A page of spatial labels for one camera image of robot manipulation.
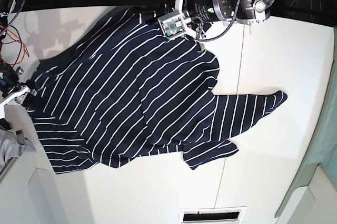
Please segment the navy white striped t-shirt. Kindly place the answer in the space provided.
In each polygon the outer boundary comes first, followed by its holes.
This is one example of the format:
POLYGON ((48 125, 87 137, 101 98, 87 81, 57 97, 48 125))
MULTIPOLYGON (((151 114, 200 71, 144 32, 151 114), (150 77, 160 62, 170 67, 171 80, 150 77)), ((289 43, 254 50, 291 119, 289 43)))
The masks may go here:
POLYGON ((56 174, 181 152, 191 169, 238 152, 232 138, 287 100, 215 95, 220 66, 188 38, 148 24, 154 12, 110 12, 75 45, 41 61, 28 114, 56 174))

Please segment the grey cloth pile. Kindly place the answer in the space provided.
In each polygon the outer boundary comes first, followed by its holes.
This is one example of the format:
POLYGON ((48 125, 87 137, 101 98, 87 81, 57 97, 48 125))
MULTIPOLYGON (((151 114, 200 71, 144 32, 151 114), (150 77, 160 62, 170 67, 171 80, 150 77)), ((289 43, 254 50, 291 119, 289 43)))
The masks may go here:
POLYGON ((11 159, 30 152, 36 152, 35 146, 23 133, 1 126, 1 170, 11 159))

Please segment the white slotted vent tray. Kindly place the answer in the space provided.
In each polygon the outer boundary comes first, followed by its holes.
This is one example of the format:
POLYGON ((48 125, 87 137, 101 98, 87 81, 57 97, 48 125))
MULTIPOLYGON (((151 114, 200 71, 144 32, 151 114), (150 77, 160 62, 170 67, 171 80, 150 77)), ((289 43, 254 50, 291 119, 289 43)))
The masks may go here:
POLYGON ((231 224, 240 223, 246 211, 243 207, 181 209, 182 224, 231 224))

